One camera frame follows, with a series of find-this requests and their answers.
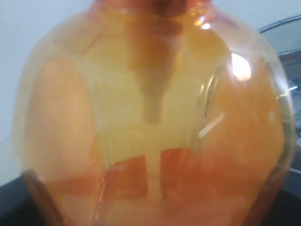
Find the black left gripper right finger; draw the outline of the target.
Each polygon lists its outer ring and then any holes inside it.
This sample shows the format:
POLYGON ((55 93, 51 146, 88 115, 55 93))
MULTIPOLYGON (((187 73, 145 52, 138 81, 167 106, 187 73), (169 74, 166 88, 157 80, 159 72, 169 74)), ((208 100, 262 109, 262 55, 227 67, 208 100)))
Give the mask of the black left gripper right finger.
POLYGON ((276 210, 279 226, 301 225, 301 171, 290 169, 284 186, 277 198, 276 210))

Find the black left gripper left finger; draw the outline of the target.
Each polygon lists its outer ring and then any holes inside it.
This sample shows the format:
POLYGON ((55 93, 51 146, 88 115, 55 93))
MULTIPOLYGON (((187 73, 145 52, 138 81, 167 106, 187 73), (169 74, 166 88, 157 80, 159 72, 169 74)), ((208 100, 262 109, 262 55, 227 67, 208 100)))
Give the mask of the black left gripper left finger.
POLYGON ((0 187, 0 224, 2 226, 46 226, 43 208, 45 191, 33 171, 0 187))

